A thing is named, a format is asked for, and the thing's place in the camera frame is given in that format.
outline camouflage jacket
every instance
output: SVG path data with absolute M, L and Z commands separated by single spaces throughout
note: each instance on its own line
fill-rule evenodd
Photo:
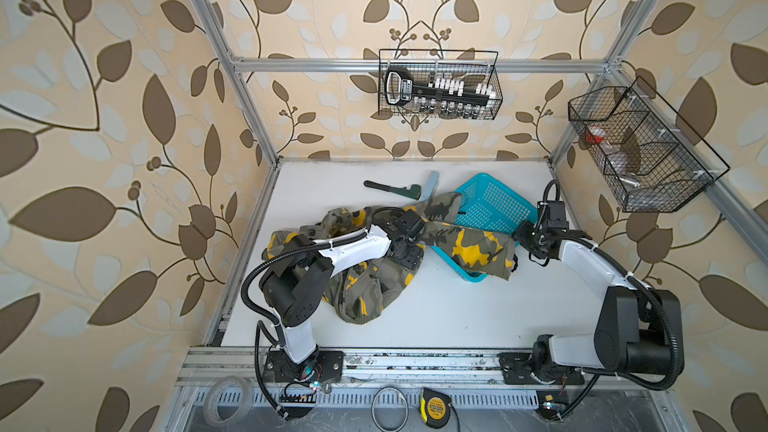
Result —
M 448 192 L 404 207 L 405 210 L 415 211 L 424 219 L 424 229 L 418 240 L 419 246 L 425 250 L 427 245 L 439 247 L 467 271 L 509 279 L 509 275 L 517 267 L 517 257 L 514 255 L 516 242 L 509 235 L 499 232 L 451 224 L 456 220 L 461 204 L 461 194 Z M 356 212 L 350 212 L 346 208 L 334 208 L 320 222 L 313 226 L 302 226 L 299 232 L 274 232 L 270 244 L 264 249 L 262 259 L 267 260 L 280 254 L 285 244 L 297 233 L 312 239 L 324 239 L 367 227 L 371 222 L 371 212 L 377 208 L 365 207 Z M 417 270 L 418 265 L 410 270 L 387 257 L 362 262 L 334 275 L 322 298 L 333 305 L 336 313 L 345 322 L 364 324 L 379 317 L 411 283 Z

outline tape measure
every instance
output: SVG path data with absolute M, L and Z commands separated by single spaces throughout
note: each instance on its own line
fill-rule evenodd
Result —
M 422 390 L 422 420 L 433 429 L 445 427 L 451 419 L 451 398 L 432 389 Z

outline white work surface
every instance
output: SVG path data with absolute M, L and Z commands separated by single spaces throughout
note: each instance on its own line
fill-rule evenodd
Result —
M 440 172 L 435 194 L 456 190 L 486 172 L 534 206 L 552 180 L 545 162 L 288 162 L 280 170 L 247 271 L 262 263 L 261 253 L 275 230 L 297 230 L 337 207 L 414 203 L 364 187 L 364 180 L 424 187 L 431 170 Z M 530 262 L 521 246 L 517 254 L 520 265 L 508 281 L 491 276 L 470 283 L 427 247 L 410 285 L 368 324 L 348 324 L 321 302 L 311 319 L 315 340 L 334 348 L 530 348 L 540 334 L 594 332 L 602 301 L 579 276 L 560 261 L 546 268 Z M 266 306 L 259 278 L 250 297 Z M 260 319 L 274 334 L 270 322 L 249 310 L 238 291 L 221 345 L 253 347 Z

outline wall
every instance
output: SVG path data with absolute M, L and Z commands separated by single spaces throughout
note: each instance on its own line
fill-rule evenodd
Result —
M 149 430 L 211 320 L 266 164 L 190 10 L 2 0 L 2 430 Z
M 766 0 L 661 0 L 646 27 L 630 74 L 679 107 L 733 167 L 723 180 L 768 220 Z M 582 146 L 558 173 L 601 247 L 680 299 L 686 365 L 675 389 L 690 421 L 703 432 L 768 430 L 766 265 L 704 195 L 673 214 L 619 213 Z
M 602 58 L 632 0 L 211 0 L 236 55 L 362 58 L 381 48 Z
M 584 74 L 499 78 L 504 101 L 492 121 L 378 111 L 376 79 L 364 75 L 258 72 L 248 77 L 248 85 L 276 150 L 285 157 L 548 156 L 566 127 L 566 103 L 587 89 Z

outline tape roll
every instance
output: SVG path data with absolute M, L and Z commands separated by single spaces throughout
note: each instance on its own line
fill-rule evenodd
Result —
M 395 392 L 397 392 L 398 396 L 400 397 L 400 399 L 402 400 L 402 402 L 403 402 L 403 404 L 404 404 L 404 406 L 406 408 L 406 418 L 403 419 L 402 424 L 400 424 L 399 427 L 394 428 L 394 429 L 385 429 L 384 427 L 382 427 L 379 424 L 379 421 L 376 419 L 376 413 L 374 411 L 374 408 L 376 407 L 376 402 L 378 401 L 379 396 L 383 392 L 386 392 L 388 390 L 394 390 Z M 373 418 L 373 423 L 377 427 L 379 427 L 379 430 L 381 432 L 398 432 L 398 430 L 400 430 L 401 428 L 405 427 L 406 426 L 406 422 L 408 422 L 408 400 L 406 400 L 406 396 L 403 395 L 403 393 L 400 390 L 395 389 L 394 387 L 384 387 L 383 389 L 379 390 L 379 392 L 376 393 L 376 396 L 373 398 L 373 403 L 371 404 L 371 418 Z
M 233 385 L 239 386 L 243 391 L 240 396 L 240 405 L 237 407 L 237 412 L 235 412 L 232 417 L 222 419 L 219 415 L 219 400 L 221 400 L 221 396 L 224 395 L 224 391 Z M 205 396 L 205 403 L 203 404 L 203 418 L 205 418 L 205 421 L 210 426 L 227 427 L 240 422 L 248 415 L 250 408 L 253 406 L 254 386 L 252 383 L 242 377 L 230 375 L 217 380 L 210 386 L 210 390 Z

